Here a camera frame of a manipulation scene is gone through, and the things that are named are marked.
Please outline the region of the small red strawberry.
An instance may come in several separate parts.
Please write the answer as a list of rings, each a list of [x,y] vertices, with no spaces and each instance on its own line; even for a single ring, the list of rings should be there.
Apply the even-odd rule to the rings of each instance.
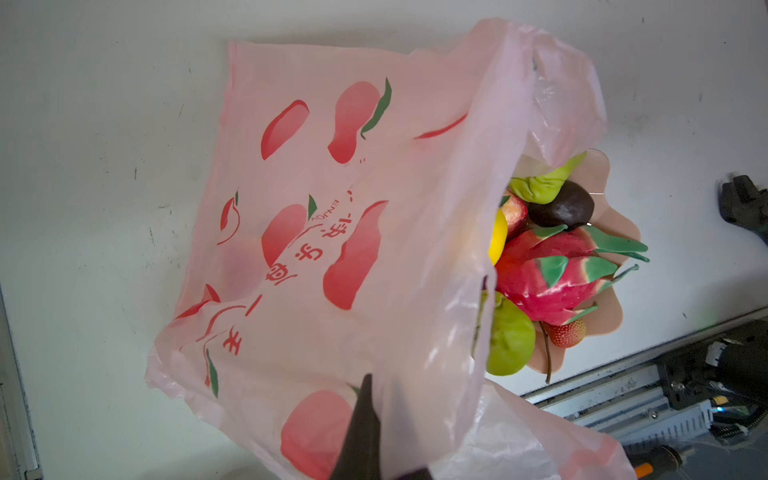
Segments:
[[[587,326],[583,319],[563,325],[544,324],[550,342],[563,349],[572,348],[586,338]]]

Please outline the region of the dark purple plum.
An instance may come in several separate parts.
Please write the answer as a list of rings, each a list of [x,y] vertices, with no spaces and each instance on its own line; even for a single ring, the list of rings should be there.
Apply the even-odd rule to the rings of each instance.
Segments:
[[[594,208],[592,196],[579,184],[566,180],[552,202],[530,203],[528,216],[540,227],[565,225],[573,230],[590,222]]]

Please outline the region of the yellow lemon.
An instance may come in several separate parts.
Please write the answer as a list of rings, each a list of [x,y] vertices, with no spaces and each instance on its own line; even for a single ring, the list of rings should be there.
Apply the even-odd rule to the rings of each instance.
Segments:
[[[497,210],[496,218],[493,226],[493,232],[491,236],[491,243],[488,250],[489,258],[492,265],[495,265],[505,248],[508,235],[508,223],[504,212],[501,209]]]

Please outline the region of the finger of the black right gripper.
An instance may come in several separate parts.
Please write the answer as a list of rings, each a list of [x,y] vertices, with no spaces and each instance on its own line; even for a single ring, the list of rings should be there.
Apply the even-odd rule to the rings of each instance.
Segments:
[[[732,176],[718,195],[721,218],[767,242],[767,189],[758,188],[748,175]]]

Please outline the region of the red green dragon fruit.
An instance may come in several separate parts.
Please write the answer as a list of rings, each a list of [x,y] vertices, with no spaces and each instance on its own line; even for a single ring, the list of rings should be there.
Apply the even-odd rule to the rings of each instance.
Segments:
[[[594,312],[596,304],[583,304],[623,277],[607,254],[646,262],[647,251],[591,225],[528,230],[506,244],[496,263],[496,291],[533,322],[567,324]]]

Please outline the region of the green wrinkled fruit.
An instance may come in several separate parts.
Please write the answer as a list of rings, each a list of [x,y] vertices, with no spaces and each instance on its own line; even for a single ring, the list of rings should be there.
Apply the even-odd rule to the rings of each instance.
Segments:
[[[486,372],[494,376],[509,376],[531,360],[536,331],[533,322],[515,303],[499,292],[494,295]]]

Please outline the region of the orange black screwdriver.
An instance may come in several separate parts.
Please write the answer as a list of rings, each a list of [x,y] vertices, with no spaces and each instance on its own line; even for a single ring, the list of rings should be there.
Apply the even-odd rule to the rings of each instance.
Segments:
[[[659,445],[651,451],[627,457],[634,468],[637,479],[659,479],[663,474],[682,470],[690,457],[696,453],[692,446],[676,449],[669,445]]]

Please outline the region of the pink plastic bag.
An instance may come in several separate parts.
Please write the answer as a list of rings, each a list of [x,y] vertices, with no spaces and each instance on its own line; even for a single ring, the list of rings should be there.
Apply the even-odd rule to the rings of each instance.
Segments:
[[[384,479],[631,479],[611,436],[487,379],[518,165],[601,138],[589,57],[501,19],[409,54],[231,42],[219,139],[146,383],[283,479],[330,479],[363,378]]]

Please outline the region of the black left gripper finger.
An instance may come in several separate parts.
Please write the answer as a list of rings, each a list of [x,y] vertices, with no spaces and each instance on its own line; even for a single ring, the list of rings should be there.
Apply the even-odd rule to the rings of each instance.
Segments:
[[[340,455],[330,480],[381,480],[381,423],[373,406],[373,379],[362,381]]]

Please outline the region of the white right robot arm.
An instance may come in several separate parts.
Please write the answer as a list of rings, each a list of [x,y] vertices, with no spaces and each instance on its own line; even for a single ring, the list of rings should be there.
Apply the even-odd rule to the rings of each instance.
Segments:
[[[722,184],[721,218],[767,241],[767,190],[747,175]],[[660,384],[671,406],[680,410],[717,396],[767,403],[767,329],[740,340],[732,336],[705,339],[658,359]]]

